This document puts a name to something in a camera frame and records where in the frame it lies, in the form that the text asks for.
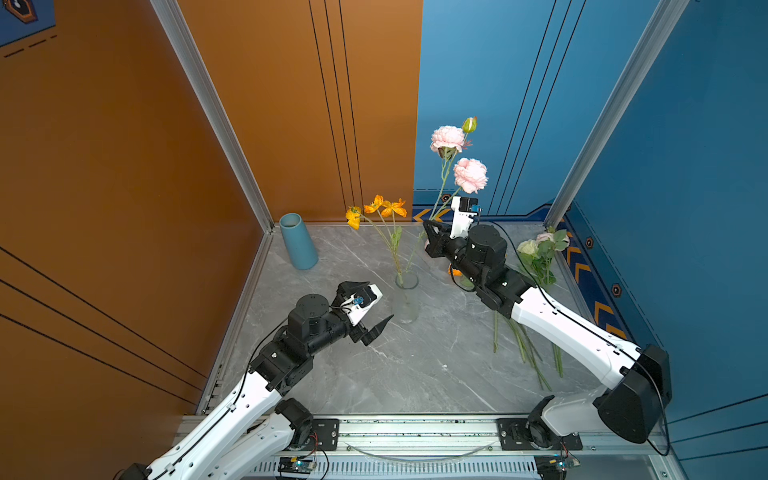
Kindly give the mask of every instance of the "marble surface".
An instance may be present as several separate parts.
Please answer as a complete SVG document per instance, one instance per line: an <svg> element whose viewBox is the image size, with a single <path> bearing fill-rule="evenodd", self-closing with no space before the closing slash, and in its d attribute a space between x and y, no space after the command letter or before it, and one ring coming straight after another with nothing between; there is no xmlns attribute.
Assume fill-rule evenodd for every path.
<svg viewBox="0 0 768 480"><path fill-rule="evenodd" d="M535 237L540 224L504 223L513 241ZM415 245L420 225L403 229L401 256ZM296 301L308 293L331 300L344 280L371 281L384 299L363 322L371 327L392 312L396 300L389 251L370 226L354 231L345 226L309 226L319 262L310 270L294 269L280 231L268 253L256 293L243 323L233 356L224 373L224 391L245 371L254 346L286 318ZM320 352L314 368L290 395L317 415L349 413L529 412L550 392L539 386L535 371L521 360L517 341L500 319L498 351L493 352L494 316L474 293L462 292L447 273L446 259L429 258L423 246L414 256L419 286L413 290L421 311L409 324L389 323L371 345L341 339ZM508 251L508 263L517 258ZM560 279L551 294L578 311L568 285ZM591 390L599 385L582 365L563 353L565 376L554 367L549 341L530 332L543 357L540 368L554 394Z"/></svg>

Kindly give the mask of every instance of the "blue cylindrical vase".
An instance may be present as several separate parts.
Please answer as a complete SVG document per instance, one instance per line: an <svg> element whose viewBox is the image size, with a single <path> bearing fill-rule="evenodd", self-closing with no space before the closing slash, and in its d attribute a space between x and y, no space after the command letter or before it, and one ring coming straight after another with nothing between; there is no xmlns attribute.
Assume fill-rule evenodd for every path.
<svg viewBox="0 0 768 480"><path fill-rule="evenodd" d="M280 232L288 249L290 262L298 270L308 270L317 263L317 249L310 232L299 214L285 214L280 218Z"/></svg>

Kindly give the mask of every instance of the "clear glass vase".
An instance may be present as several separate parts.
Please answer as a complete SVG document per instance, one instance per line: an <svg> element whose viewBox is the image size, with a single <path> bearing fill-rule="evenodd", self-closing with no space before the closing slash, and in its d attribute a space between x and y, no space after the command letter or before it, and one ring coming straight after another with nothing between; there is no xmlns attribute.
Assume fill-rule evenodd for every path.
<svg viewBox="0 0 768 480"><path fill-rule="evenodd" d="M413 272L395 274L395 292L392 296L393 320L398 323L413 323L419 318L421 302L419 301L419 276Z"/></svg>

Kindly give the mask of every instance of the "blue wall panel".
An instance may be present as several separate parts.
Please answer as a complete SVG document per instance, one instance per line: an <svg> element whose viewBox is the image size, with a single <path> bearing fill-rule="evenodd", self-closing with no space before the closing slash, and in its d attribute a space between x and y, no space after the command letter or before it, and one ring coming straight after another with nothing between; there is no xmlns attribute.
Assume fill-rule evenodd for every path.
<svg viewBox="0 0 768 480"><path fill-rule="evenodd" d="M56 25L53 0L35 0L32 2L38 19L29 23L22 22L8 12L3 5L4 3L0 2L0 47Z"/></svg>
<svg viewBox="0 0 768 480"><path fill-rule="evenodd" d="M670 353L670 421L696 415L670 426L673 441L766 420L762 400L697 415L768 392L765 25L766 2L690 2L576 197ZM712 455L764 446L766 434L759 425L675 449ZM764 456L683 465L691 478L738 478L722 475L762 472Z"/></svg>
<svg viewBox="0 0 768 480"><path fill-rule="evenodd" d="M429 150L432 131L477 116L476 147L465 156L488 167L491 183L481 198L490 202L553 5L424 1L414 190L440 188L440 159Z"/></svg>
<svg viewBox="0 0 768 480"><path fill-rule="evenodd" d="M515 195L510 187L505 196L508 214L529 211L558 194L656 4L655 0L587 1L536 137L532 143L528 138L524 142L531 151L526 158L524 147L512 172L510 185L518 176L520 181ZM564 49L567 40L561 38L558 49Z"/></svg>
<svg viewBox="0 0 768 480"><path fill-rule="evenodd" d="M462 156L488 166L485 212L525 215L551 201L656 4L425 0L415 198L440 188L432 131L476 115Z"/></svg>

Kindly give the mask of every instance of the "pink artificial flower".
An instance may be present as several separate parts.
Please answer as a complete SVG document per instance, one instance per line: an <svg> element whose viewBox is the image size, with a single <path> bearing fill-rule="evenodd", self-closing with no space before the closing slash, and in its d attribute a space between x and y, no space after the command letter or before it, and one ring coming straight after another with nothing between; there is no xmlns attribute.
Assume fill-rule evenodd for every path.
<svg viewBox="0 0 768 480"><path fill-rule="evenodd" d="M536 237L536 244L539 245L541 242L545 242L547 240L552 240L554 242L554 235L549 232L540 233Z"/></svg>
<svg viewBox="0 0 768 480"><path fill-rule="evenodd" d="M440 147L455 148L459 152L464 146L464 131L459 127L450 127L448 125L440 127L432 134L432 144L429 148L437 152Z"/></svg>
<svg viewBox="0 0 768 480"><path fill-rule="evenodd" d="M462 158L453 167L453 174L456 176L456 184L466 193L473 194L477 190L482 190L488 183L488 177L485 174L488 169L481 162L474 158Z"/></svg>

